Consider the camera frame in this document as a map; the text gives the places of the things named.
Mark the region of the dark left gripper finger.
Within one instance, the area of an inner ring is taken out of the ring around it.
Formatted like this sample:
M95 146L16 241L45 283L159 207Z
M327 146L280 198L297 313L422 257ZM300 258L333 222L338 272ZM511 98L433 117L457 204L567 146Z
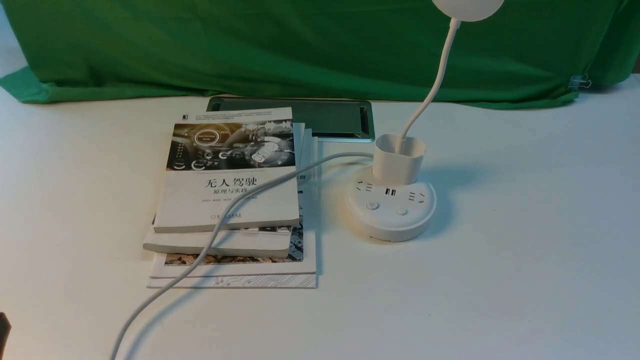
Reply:
M4 312L0 313L0 360L3 359L12 325Z

